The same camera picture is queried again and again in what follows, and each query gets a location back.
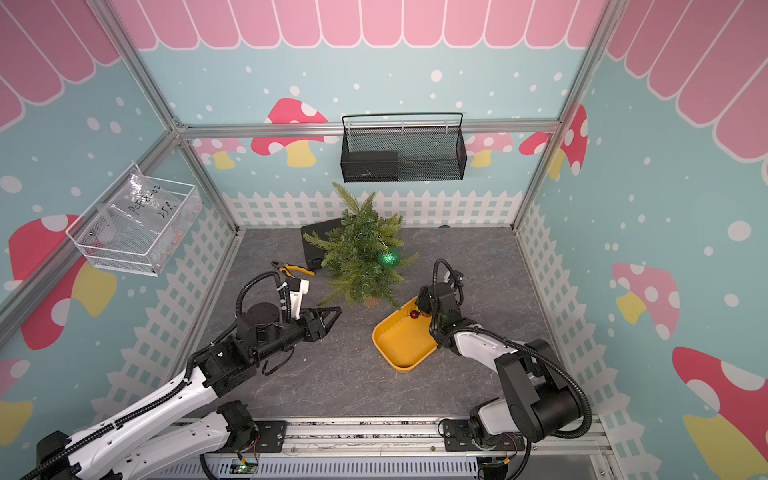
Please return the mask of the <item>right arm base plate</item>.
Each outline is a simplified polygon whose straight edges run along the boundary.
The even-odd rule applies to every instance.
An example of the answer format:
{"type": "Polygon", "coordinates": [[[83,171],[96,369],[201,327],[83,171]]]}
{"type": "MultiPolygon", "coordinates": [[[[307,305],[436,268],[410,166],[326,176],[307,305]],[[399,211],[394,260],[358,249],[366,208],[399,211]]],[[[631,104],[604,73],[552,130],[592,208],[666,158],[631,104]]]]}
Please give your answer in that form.
{"type": "Polygon", "coordinates": [[[447,452],[502,452],[517,454],[525,450],[519,434],[484,434],[478,424],[468,418],[443,418],[437,424],[438,435],[447,452]]]}

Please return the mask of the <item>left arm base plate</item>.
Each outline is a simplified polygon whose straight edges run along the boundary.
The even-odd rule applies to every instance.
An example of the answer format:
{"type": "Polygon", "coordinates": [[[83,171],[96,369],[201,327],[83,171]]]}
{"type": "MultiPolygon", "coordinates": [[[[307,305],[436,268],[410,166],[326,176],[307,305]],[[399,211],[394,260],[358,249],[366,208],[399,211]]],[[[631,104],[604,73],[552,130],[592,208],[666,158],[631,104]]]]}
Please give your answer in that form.
{"type": "Polygon", "coordinates": [[[281,453],[286,439],[288,422],[259,420],[227,425],[224,443],[209,453],[281,453]]]}

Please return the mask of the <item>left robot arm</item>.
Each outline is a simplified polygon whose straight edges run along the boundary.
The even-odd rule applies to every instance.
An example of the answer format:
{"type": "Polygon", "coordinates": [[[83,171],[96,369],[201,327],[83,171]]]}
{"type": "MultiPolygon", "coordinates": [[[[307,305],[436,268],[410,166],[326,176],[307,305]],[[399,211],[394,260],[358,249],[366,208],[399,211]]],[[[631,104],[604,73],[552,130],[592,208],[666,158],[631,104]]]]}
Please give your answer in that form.
{"type": "Polygon", "coordinates": [[[170,431],[177,420],[220,401],[256,376],[275,373],[269,360],[293,355],[302,342],[326,337],[340,307],[304,308],[302,286],[275,271],[257,275],[238,293],[233,322],[193,352],[184,370],[134,405],[72,435],[55,431],[37,444],[28,479],[139,479],[208,452],[241,454],[261,440],[257,423],[240,401],[170,431]]]}

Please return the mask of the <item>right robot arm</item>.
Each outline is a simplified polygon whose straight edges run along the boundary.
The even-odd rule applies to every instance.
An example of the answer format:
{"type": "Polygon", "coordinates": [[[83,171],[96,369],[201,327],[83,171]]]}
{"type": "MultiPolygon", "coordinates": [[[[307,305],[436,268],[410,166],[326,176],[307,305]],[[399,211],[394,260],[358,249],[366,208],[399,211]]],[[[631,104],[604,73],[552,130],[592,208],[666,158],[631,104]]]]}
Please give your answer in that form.
{"type": "Polygon", "coordinates": [[[541,339],[512,341],[464,316],[463,276],[447,260],[432,267],[416,306],[430,317],[428,332],[439,348],[493,371],[502,396],[474,407],[467,430],[488,448],[501,436],[520,435],[530,443],[547,437],[577,439],[590,430],[593,412],[586,393],[541,339]]]}

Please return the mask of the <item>green glitter ball ornament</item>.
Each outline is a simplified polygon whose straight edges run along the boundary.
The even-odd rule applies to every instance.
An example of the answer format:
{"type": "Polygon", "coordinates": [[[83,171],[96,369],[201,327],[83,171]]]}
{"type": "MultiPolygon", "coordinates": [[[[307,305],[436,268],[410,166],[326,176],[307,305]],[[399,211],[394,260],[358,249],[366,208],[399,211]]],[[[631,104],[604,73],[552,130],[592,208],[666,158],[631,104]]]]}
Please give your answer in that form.
{"type": "Polygon", "coordinates": [[[377,261],[384,269],[394,269],[401,262],[401,254],[397,248],[388,248],[378,253],[377,261]]]}

